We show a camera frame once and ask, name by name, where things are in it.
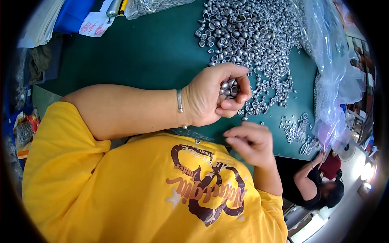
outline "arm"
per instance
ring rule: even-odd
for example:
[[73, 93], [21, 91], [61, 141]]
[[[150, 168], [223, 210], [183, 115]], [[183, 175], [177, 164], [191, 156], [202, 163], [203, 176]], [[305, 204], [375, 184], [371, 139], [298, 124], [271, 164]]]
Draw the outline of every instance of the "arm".
[[244, 160], [254, 167], [256, 189], [282, 195], [282, 184], [273, 155], [273, 138], [269, 129], [252, 122], [242, 122], [239, 127], [224, 133], [229, 143]]
[[257, 190], [261, 190], [275, 196], [282, 196], [282, 184], [274, 156], [273, 160], [274, 162], [270, 162], [269, 166], [254, 167], [254, 187]]
[[75, 91], [62, 101], [76, 106], [97, 140], [192, 124], [186, 102], [182, 103], [186, 112], [177, 112], [176, 90], [142, 90], [99, 84]]
[[317, 187], [315, 183], [307, 176], [315, 166], [317, 166], [323, 161], [323, 158], [324, 152], [320, 152], [311, 163], [306, 163], [293, 176], [294, 183], [296, 184], [305, 201], [313, 199], [317, 194]]
[[[225, 63], [206, 68], [181, 91], [183, 113], [178, 112], [176, 90], [142, 90], [99, 84], [63, 98], [73, 104], [97, 140], [122, 138], [183, 125], [205, 126], [221, 116], [232, 117], [251, 96], [248, 69]], [[241, 92], [219, 102], [220, 83], [236, 78]]]

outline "table surface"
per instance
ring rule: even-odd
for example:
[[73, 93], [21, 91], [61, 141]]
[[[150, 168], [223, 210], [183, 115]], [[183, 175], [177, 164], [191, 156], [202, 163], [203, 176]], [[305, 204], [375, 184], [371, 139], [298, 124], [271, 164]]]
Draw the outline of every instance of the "table surface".
[[[65, 35], [59, 77], [40, 86], [61, 96], [94, 84], [121, 84], [141, 89], [184, 87], [207, 67], [212, 56], [207, 52], [208, 48], [199, 47], [199, 39], [194, 35], [200, 26], [197, 20], [202, 18], [203, 3], [203, 0], [197, 0], [130, 21], [116, 17], [113, 25], [99, 38]], [[94, 8], [98, 11], [101, 2], [96, 4], [98, 6]], [[289, 56], [293, 88], [297, 93], [289, 94], [288, 108], [275, 105], [266, 115], [251, 116], [249, 121], [263, 121], [269, 127], [275, 155], [311, 160], [315, 153], [299, 154], [301, 143], [288, 144], [284, 130], [279, 128], [281, 116], [297, 121], [304, 112], [314, 125], [313, 89], [317, 67], [303, 49], [301, 54], [297, 51], [293, 48]], [[255, 87], [255, 75], [250, 81]], [[266, 101], [273, 95], [274, 90], [270, 89]], [[224, 144], [223, 132], [238, 126], [241, 117], [221, 118], [209, 126], [177, 129], [177, 132]], [[308, 129], [307, 134], [313, 137]]]

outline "woman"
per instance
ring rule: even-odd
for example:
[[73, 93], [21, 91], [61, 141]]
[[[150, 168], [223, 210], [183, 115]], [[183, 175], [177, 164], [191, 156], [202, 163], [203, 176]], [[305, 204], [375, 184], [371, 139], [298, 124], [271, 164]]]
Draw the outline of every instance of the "woman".
[[320, 152], [313, 161], [277, 157], [277, 168], [282, 181], [282, 196], [308, 210], [334, 207], [344, 194], [344, 185], [338, 174], [336, 180], [323, 181], [319, 168], [325, 152]]
[[[266, 127], [244, 122], [224, 133], [255, 166], [253, 177], [222, 145], [160, 131], [234, 116], [251, 97], [247, 72], [225, 63], [181, 92], [95, 85], [51, 105], [23, 178], [23, 202], [47, 240], [284, 243], [282, 185]], [[226, 79], [242, 91], [220, 102]], [[109, 139], [138, 134], [109, 150]]]

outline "yellow t-shirt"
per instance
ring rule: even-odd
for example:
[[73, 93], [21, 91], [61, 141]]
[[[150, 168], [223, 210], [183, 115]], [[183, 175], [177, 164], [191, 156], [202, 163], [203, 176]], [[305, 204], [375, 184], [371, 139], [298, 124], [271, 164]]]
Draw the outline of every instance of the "yellow t-shirt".
[[109, 149], [72, 104], [47, 109], [23, 201], [48, 241], [286, 242], [282, 198], [224, 146], [158, 132]]

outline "pile of metal parts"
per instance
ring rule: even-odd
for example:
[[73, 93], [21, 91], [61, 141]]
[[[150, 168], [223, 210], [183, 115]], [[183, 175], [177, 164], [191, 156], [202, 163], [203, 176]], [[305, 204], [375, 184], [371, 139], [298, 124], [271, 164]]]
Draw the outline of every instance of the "pile of metal parts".
[[[200, 47], [217, 47], [208, 50], [215, 54], [209, 66], [231, 62], [247, 67], [248, 76], [263, 72], [264, 80], [257, 74], [258, 83], [252, 90], [254, 101], [247, 102], [241, 114], [265, 114], [276, 103], [287, 107], [293, 90], [289, 52], [293, 46], [302, 48], [296, 7], [289, 0], [210, 0], [204, 7], [195, 35]], [[260, 100], [258, 95], [269, 95], [269, 89], [275, 89], [275, 96], [266, 104], [266, 98]]]
[[220, 95], [225, 95], [225, 99], [234, 99], [240, 92], [240, 88], [235, 79], [230, 79], [227, 82], [223, 82], [220, 86]]
[[[292, 143], [294, 140], [298, 143], [302, 143], [303, 145], [300, 149], [300, 154], [309, 155], [313, 150], [316, 150], [319, 147], [319, 140], [316, 137], [311, 139], [309, 135], [305, 136], [305, 131], [309, 124], [307, 113], [303, 113], [297, 122], [298, 123], [287, 120], [286, 116], [283, 115], [281, 117], [280, 128], [284, 129], [288, 143]], [[309, 124], [309, 129], [312, 130], [312, 124]]]

